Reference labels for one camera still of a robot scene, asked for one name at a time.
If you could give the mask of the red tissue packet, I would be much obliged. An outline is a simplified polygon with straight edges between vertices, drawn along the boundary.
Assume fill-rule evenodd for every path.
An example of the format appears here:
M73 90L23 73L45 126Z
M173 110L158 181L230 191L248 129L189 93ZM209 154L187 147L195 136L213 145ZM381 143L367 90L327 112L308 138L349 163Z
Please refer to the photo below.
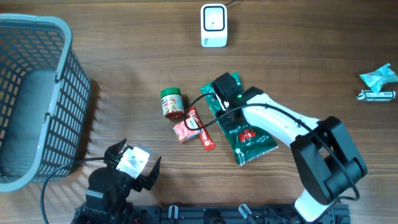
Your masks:
M198 128L198 124L193 118L187 118L186 124L188 125L189 128L191 129L196 129ZM199 135L200 130L192 131L186 127L186 124L184 121L179 122L173 127L173 130L175 134L178 137L178 140L180 143L183 143L184 141L194 138L195 136Z

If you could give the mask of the green 3M gloves package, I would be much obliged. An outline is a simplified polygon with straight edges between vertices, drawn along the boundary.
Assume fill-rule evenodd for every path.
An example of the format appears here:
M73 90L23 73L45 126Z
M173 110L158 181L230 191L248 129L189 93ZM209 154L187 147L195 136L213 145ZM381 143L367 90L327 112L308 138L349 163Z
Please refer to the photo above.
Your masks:
M232 73L231 75L241 84L237 73ZM205 95L206 102L213 116L219 118L230 110L218 111L220 104L216 99L211 83L209 82L200 87L200 91ZM267 131L250 125L241 110L220 119L217 123L230 143L239 166L243 166L245 163L277 149L277 143L272 136Z

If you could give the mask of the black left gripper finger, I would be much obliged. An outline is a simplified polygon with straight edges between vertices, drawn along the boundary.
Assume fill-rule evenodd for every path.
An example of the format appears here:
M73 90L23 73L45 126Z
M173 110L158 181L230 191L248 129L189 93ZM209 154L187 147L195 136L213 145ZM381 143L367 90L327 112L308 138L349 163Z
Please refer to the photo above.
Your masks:
M151 190L159 177L160 174L160 162L161 162L162 157L159 157L152 168L151 172L149 175L144 177L143 181L143 188L146 190Z
M127 139L125 138L122 141L108 147L104 153L104 161L110 162L110 161L115 161L116 159L120 159L123 156L123 153L121 151L126 141Z

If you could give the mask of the red Nescafe coffee stick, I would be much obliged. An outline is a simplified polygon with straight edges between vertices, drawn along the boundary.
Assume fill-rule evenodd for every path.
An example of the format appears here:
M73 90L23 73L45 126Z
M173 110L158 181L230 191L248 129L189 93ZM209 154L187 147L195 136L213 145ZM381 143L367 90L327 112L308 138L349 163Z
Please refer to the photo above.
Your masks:
M201 121L200 117L198 116L197 110L194 106L192 106L189 109L189 111L187 113L187 118L193 118L195 120L198 128L201 128L203 126L203 122ZM199 136L201 138L204 148L207 151L212 150L216 147L215 143L210 138L210 135L208 134L208 132L205 128L200 130Z

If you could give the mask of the green white gum pack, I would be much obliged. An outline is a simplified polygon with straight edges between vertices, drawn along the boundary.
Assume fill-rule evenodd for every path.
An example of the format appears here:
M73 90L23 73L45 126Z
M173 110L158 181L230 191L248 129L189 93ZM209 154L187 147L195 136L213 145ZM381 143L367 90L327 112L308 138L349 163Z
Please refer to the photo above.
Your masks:
M396 98L396 92L380 91L376 93L372 90L362 90L356 98L359 101L388 102Z

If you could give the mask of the light green wipes packet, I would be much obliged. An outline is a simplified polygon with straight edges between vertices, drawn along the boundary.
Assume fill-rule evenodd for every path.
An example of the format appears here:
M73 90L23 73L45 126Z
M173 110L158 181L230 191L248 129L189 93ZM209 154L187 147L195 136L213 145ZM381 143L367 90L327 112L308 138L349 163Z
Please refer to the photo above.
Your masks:
M379 93L382 86L386 83L397 83L397 74L390 69L390 66L391 65L387 63L377 70L361 74L359 77L373 92Z

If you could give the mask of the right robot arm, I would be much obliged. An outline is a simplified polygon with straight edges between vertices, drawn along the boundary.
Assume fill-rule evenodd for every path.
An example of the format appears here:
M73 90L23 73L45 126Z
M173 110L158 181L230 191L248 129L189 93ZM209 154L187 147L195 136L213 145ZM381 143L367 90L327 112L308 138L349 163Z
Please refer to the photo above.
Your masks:
M224 73L200 88L224 135L242 140L235 150L243 161L248 135L243 129L258 129L288 146L304 186L294 210L304 223L318 223L353 189L352 201L359 199L356 183L368 168L345 125L336 117L319 120L296 113L252 86L243 89L237 73Z

